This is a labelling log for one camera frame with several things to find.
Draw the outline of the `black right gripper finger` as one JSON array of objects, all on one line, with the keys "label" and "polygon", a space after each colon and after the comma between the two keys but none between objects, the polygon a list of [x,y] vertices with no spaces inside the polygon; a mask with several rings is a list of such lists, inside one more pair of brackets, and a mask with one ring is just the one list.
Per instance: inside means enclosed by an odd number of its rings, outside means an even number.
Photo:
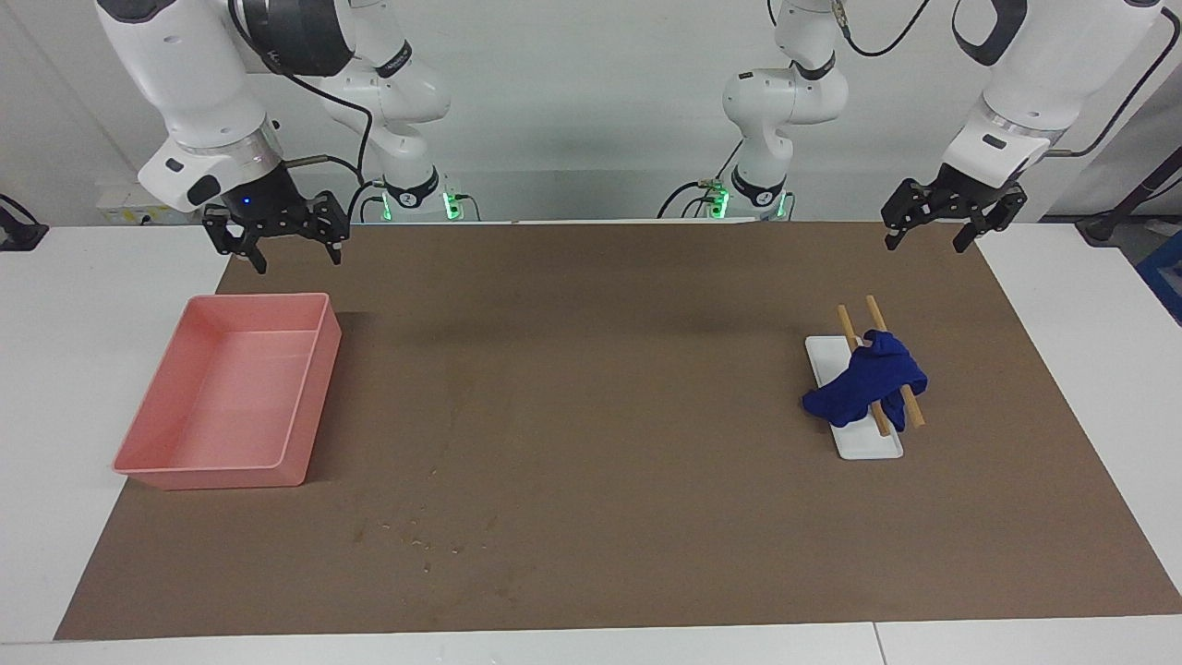
[{"label": "black right gripper finger", "polygon": [[333,193],[322,190],[309,201],[309,237],[325,248],[332,265],[342,265],[343,245],[350,232],[349,216]]},{"label": "black right gripper finger", "polygon": [[269,270],[269,262],[259,248],[258,228],[240,224],[227,207],[206,207],[203,228],[220,254],[248,261],[261,276]]}]

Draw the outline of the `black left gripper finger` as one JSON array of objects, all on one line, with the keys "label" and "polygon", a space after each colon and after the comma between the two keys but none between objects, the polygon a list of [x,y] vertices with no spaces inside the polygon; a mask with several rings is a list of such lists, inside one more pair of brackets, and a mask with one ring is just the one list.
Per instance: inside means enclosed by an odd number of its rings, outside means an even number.
[{"label": "black left gripper finger", "polygon": [[978,202],[966,202],[961,210],[967,214],[967,222],[952,240],[953,249],[965,253],[979,237],[988,235],[991,232],[1004,232],[1009,223],[1017,219],[1027,195],[1021,184],[1007,187],[996,201],[988,206],[980,206]]},{"label": "black left gripper finger", "polygon": [[902,245],[908,232],[931,223],[931,193],[930,185],[920,184],[915,178],[904,178],[886,198],[881,216],[886,228],[884,245],[889,252],[895,252]]}]

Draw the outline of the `blue towel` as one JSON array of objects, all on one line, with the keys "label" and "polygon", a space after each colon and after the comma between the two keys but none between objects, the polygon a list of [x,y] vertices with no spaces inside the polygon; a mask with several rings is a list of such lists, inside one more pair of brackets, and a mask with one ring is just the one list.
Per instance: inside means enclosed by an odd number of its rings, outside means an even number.
[{"label": "blue towel", "polygon": [[928,374],[892,332],[866,330],[864,338],[869,344],[853,350],[843,373],[803,396],[803,409],[833,428],[845,428],[866,417],[872,403],[879,403],[886,420],[903,432],[907,413],[902,387],[923,395]]}]

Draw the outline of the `white towel rack base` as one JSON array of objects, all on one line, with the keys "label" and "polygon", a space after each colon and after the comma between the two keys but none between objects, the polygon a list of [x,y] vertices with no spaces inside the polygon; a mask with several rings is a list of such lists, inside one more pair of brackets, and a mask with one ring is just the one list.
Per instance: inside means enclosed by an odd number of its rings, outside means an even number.
[{"label": "white towel rack base", "polygon": [[[803,341],[816,387],[826,386],[847,369],[851,350],[843,335],[808,335]],[[886,422],[886,435],[879,433],[873,417],[866,413],[860,420],[844,428],[830,425],[836,449],[842,459],[898,459],[903,457],[900,433]]]}]

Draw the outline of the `black floor stand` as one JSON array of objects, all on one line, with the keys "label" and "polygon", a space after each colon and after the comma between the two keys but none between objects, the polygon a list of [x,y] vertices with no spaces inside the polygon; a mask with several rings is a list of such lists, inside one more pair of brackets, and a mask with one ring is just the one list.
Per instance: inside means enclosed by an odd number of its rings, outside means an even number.
[{"label": "black floor stand", "polygon": [[1082,216],[1074,222],[1074,228],[1082,235],[1086,245],[1106,246],[1112,239],[1116,228],[1126,222],[1132,213],[1145,202],[1160,198],[1165,193],[1182,184],[1182,146],[1177,146],[1165,157],[1152,172],[1139,181],[1126,197],[1118,206],[1108,211],[1099,211]]}]

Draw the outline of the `wooden rack rod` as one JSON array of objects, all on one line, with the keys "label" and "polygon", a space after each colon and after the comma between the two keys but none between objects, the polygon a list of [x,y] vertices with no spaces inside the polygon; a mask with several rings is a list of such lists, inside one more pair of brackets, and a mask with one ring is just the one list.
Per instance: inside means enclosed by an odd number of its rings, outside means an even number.
[{"label": "wooden rack rod", "polygon": [[[889,327],[886,327],[886,320],[884,320],[884,315],[882,314],[882,309],[877,304],[877,299],[875,299],[873,295],[866,295],[865,302],[870,312],[871,319],[873,319],[875,328],[882,330],[882,332],[886,332]],[[902,400],[905,405],[905,412],[908,413],[908,418],[911,420],[913,426],[915,428],[927,426],[926,417],[921,411],[917,396],[913,392],[911,385],[903,384],[903,386],[900,387],[900,396],[902,396]]]},{"label": "wooden rack rod", "polygon": [[[844,304],[838,304],[837,314],[847,348],[850,350],[850,353],[853,356],[856,350],[860,348],[860,337],[858,337],[857,333],[855,332],[851,317]],[[873,403],[869,404],[869,413],[871,417],[873,417],[875,426],[877,428],[878,433],[882,435],[882,437],[886,437],[886,435],[891,433],[891,422],[886,420],[886,413],[883,412],[883,409],[878,403],[878,400],[873,400]]]}]

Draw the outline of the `pink plastic bin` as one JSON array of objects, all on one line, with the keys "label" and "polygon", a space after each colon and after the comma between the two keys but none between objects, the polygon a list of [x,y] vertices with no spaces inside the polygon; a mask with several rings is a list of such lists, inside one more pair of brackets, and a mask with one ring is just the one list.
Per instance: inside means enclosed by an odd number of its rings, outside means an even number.
[{"label": "pink plastic bin", "polygon": [[190,298],[113,471],[160,490],[301,485],[340,341],[325,292]]}]

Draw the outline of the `blue crate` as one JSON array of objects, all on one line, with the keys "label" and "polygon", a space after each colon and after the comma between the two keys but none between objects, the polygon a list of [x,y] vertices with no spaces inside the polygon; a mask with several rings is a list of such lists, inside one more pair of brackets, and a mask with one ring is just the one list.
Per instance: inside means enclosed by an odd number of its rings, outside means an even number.
[{"label": "blue crate", "polygon": [[1136,262],[1135,270],[1182,327],[1182,230]]}]

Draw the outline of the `brown table mat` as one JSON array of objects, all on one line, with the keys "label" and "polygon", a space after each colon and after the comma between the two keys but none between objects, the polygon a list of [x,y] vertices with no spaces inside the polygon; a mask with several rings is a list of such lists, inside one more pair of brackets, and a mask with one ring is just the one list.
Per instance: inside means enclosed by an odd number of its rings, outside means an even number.
[{"label": "brown table mat", "polygon": [[[953,228],[407,226],[271,241],[220,294],[342,325],[309,480],[129,481],[61,640],[1182,613],[983,254]],[[803,341],[928,374],[842,459]]]}]

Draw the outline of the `white wall socket box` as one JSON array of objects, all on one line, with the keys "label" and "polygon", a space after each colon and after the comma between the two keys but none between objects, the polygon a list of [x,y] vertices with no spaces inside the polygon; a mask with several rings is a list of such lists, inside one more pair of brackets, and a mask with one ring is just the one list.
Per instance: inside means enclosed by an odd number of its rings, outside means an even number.
[{"label": "white wall socket box", "polygon": [[108,224],[191,224],[193,215],[174,210],[141,184],[102,185],[97,210]]}]

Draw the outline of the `black clamp mount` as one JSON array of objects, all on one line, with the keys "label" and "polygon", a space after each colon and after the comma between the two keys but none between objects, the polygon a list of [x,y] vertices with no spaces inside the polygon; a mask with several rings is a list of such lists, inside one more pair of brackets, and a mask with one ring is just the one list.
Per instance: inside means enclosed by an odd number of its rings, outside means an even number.
[{"label": "black clamp mount", "polygon": [[14,198],[0,193],[0,252],[33,252],[50,232],[47,224]]}]

